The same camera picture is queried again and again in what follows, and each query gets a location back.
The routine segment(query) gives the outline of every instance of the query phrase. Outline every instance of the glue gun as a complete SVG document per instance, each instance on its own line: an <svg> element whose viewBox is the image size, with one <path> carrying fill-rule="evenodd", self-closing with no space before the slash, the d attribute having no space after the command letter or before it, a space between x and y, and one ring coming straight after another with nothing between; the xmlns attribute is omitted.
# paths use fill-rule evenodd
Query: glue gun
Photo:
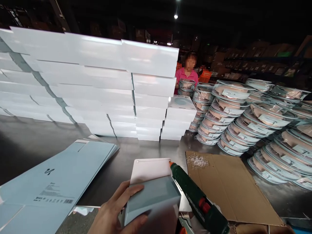
<svg viewBox="0 0 312 234"><path fill-rule="evenodd" d="M192 211L201 225L210 234L228 234L229 223L218 208L212 204L203 191L176 163L169 162L173 179L184 192Z"/></svg>

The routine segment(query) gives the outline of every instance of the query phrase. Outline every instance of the pink shirt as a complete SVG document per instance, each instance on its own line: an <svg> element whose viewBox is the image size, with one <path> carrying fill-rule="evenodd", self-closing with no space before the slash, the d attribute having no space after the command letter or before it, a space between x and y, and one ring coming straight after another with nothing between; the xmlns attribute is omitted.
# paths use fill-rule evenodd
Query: pink shirt
<svg viewBox="0 0 312 234"><path fill-rule="evenodd" d="M184 72L184 68L180 68L179 70L176 71L175 77L178 82L180 81L180 79L188 79L188 80L194 80L195 85L197 85L198 83L198 75L194 70L192 70L191 74L187 77Z"/></svg>

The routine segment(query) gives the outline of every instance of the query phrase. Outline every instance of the white foam debris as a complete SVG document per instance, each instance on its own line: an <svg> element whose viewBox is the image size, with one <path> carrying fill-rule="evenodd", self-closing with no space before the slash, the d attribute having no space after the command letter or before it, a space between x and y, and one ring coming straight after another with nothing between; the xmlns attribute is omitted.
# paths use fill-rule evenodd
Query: white foam debris
<svg viewBox="0 0 312 234"><path fill-rule="evenodd" d="M188 163L191 163L194 168L203 168L209 164L207 159L196 154L191 154L188 157Z"/></svg>

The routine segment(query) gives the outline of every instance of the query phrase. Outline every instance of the finger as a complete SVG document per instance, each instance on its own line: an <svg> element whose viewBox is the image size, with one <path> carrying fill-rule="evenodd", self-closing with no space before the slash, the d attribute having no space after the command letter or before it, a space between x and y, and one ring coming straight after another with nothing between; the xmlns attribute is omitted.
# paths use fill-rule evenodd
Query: finger
<svg viewBox="0 0 312 234"><path fill-rule="evenodd" d="M125 228L121 231L120 234L136 234L140 227L146 223L148 217L147 215L140 215L139 217L135 218L131 223L129 223Z"/></svg>
<svg viewBox="0 0 312 234"><path fill-rule="evenodd" d="M130 185L130 180L122 182L119 185L118 189L113 194L113 196L110 198L110 200L116 201L126 191L126 189L129 187L129 185Z"/></svg>
<svg viewBox="0 0 312 234"><path fill-rule="evenodd" d="M114 207L116 212L120 212L124 205L129 201L130 197L136 194L138 191L141 191L144 188L144 185L135 185L129 187L124 191L124 193L117 199Z"/></svg>

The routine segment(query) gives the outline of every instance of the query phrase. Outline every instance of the person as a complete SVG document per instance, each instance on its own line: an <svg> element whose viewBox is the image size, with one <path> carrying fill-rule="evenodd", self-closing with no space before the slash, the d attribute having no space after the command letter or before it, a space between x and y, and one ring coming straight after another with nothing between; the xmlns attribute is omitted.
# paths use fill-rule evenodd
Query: person
<svg viewBox="0 0 312 234"><path fill-rule="evenodd" d="M129 187L130 180L122 182L108 202L101 205L88 234L135 234L146 223L148 217L143 214L121 228L118 214L131 196L141 191L144 185Z"/></svg>
<svg viewBox="0 0 312 234"><path fill-rule="evenodd" d="M180 79L189 79L194 80L195 85L198 83L198 75L193 70L196 64L196 53L191 51L188 52L185 56L185 67L180 68L176 71L175 77L176 77L176 83L175 83L175 94L178 94L178 88L179 88L179 81Z"/></svg>

